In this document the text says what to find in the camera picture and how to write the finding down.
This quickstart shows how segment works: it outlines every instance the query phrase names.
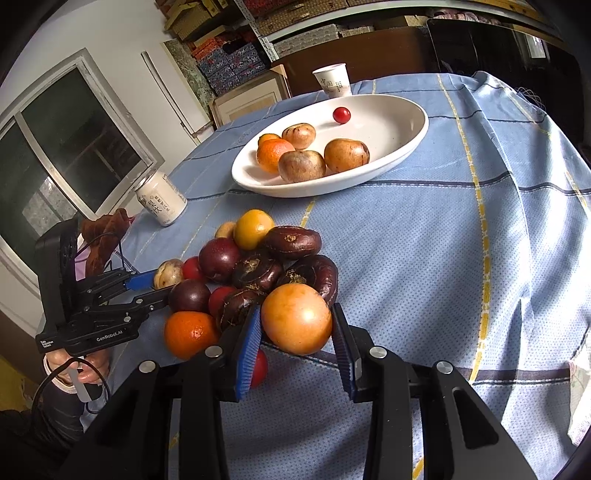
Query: silver bolt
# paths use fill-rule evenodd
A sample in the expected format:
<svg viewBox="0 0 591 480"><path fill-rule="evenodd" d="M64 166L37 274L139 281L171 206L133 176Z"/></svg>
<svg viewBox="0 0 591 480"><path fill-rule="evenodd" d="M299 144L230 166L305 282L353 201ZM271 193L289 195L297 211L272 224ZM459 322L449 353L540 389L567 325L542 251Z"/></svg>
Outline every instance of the silver bolt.
<svg viewBox="0 0 591 480"><path fill-rule="evenodd" d="M217 358L222 353L223 353L222 347L220 347L219 345L208 346L205 349L205 355L207 355L209 358Z"/></svg>
<svg viewBox="0 0 591 480"><path fill-rule="evenodd" d="M369 354L374 358L384 358L388 351L383 346L373 346L369 349Z"/></svg>
<svg viewBox="0 0 591 480"><path fill-rule="evenodd" d="M143 374L149 374L150 372L153 372L155 368L156 363L152 360L145 360L144 362L141 362L139 365L139 371Z"/></svg>
<svg viewBox="0 0 591 480"><path fill-rule="evenodd" d="M437 362L437 369L442 373L449 375L453 372L453 365L450 362L442 361Z"/></svg>

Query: red tomato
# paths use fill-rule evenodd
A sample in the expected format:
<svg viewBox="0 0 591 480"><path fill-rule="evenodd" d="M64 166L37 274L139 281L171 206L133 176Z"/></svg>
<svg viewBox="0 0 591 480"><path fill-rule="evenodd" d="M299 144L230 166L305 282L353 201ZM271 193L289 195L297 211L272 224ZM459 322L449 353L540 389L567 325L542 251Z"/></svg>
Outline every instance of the red tomato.
<svg viewBox="0 0 591 480"><path fill-rule="evenodd" d="M351 112L349 112L348 108L340 106L335 108L335 111L333 112L333 118L335 119L335 122L342 125L351 120Z"/></svg>
<svg viewBox="0 0 591 480"><path fill-rule="evenodd" d="M188 258L183 264L183 279L187 280L188 278L207 281L205 275L201 273L201 268L199 267L199 257Z"/></svg>
<svg viewBox="0 0 591 480"><path fill-rule="evenodd" d="M217 311L220 309L223 303L223 299L225 299L230 293L233 293L237 290L235 287L218 287L216 288L212 294L209 296L209 314L217 319Z"/></svg>
<svg viewBox="0 0 591 480"><path fill-rule="evenodd" d="M263 383L263 380L267 376L269 370L269 364L267 362L267 356L260 348L256 355L255 371L252 373L251 388L256 388Z"/></svg>

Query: blue tablecloth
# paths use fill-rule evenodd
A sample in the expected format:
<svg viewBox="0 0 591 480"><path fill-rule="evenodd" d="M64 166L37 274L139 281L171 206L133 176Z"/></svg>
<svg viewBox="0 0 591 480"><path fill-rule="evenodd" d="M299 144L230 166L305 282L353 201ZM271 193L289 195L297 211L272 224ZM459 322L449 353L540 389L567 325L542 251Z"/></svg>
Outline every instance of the blue tablecloth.
<svg viewBox="0 0 591 480"><path fill-rule="evenodd" d="M171 175L189 199L182 217L161 228L142 212L124 255L140 271L186 259L221 223L253 208L278 225L307 221L339 266L348 321L406 361L461 368L538 477L552 478L574 451L566 361L590 318L588 167L543 111L483 72L365 80L353 92L400 95L427 111L427 136L400 165L313 199L242 190L230 176L242 146L326 97L292 98L196 148ZM114 387L145 359L177 361L162 339L167 315L153 314L137 340L116 349ZM361 479L370 406L348 401L332 344L305 358L266 352L265 384L222 407L231 478ZM416 404L413 416L420 476Z"/></svg>

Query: picture frame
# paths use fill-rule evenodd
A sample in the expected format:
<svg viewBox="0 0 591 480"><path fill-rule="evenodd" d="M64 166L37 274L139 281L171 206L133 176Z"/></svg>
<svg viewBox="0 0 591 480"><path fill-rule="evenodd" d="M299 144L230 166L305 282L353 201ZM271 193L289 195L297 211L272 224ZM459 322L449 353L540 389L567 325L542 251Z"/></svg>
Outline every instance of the picture frame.
<svg viewBox="0 0 591 480"><path fill-rule="evenodd" d="M220 128L236 118L290 97L285 70L283 65L279 65L214 98L209 106L216 128Z"/></svg>

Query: white plate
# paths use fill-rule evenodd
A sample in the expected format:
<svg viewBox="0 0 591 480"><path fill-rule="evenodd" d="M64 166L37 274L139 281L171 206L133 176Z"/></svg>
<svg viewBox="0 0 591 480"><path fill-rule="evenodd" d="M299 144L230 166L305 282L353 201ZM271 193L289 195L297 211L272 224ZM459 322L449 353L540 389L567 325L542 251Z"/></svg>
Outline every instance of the white plate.
<svg viewBox="0 0 591 480"><path fill-rule="evenodd" d="M335 108L344 106L351 120L334 121ZM262 170L256 163L258 138L262 134L281 135L290 125L309 123L316 139L308 150L324 155L324 147L334 138L361 140L369 148L369 163L341 173L327 172L321 179L286 183L279 175ZM388 171L407 158L429 128L423 108L406 98L392 95L353 95L332 98L290 113L257 133L234 160L232 178L242 187L271 197L309 197L343 190Z"/></svg>

